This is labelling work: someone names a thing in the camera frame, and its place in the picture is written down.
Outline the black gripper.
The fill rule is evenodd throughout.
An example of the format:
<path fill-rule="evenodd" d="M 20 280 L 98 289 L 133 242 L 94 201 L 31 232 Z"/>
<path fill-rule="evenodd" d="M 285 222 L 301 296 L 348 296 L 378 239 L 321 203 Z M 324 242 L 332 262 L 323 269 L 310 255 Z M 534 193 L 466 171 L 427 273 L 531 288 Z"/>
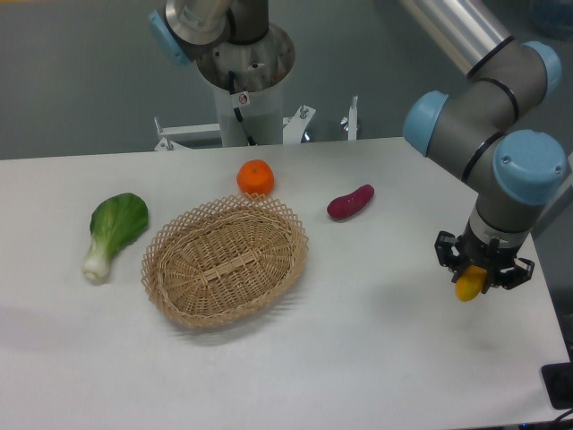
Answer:
<path fill-rule="evenodd" d="M 528 282 L 535 269 L 533 261 L 516 258 L 519 246 L 502 247 L 502 242 L 495 237 L 485 243 L 472 230 L 466 230 L 461 236 L 440 231 L 434 250 L 439 265 L 452 273 L 452 283 L 456 283 L 470 266 L 486 270 L 483 294 L 491 288 L 516 288 Z"/>

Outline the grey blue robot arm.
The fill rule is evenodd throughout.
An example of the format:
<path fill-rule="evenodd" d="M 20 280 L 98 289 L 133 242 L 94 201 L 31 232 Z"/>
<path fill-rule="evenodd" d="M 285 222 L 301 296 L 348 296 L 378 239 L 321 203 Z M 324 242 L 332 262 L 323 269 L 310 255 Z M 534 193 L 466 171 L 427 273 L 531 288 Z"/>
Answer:
<path fill-rule="evenodd" d="M 456 98 L 424 94 L 403 124 L 413 148 L 478 195 L 463 234 L 438 234 L 438 261 L 452 272 L 461 300 L 513 289 L 533 275 L 534 264 L 517 254 L 569 165 L 551 136 L 515 124 L 558 86 L 560 60 L 542 43 L 517 43 L 479 1 L 404 7 L 470 82 Z M 267 2 L 168 1 L 149 25 L 170 59 L 195 63 L 213 89 L 225 146 L 302 140 L 312 112 L 302 107 L 283 118 L 280 86 L 295 48 L 270 23 Z"/>

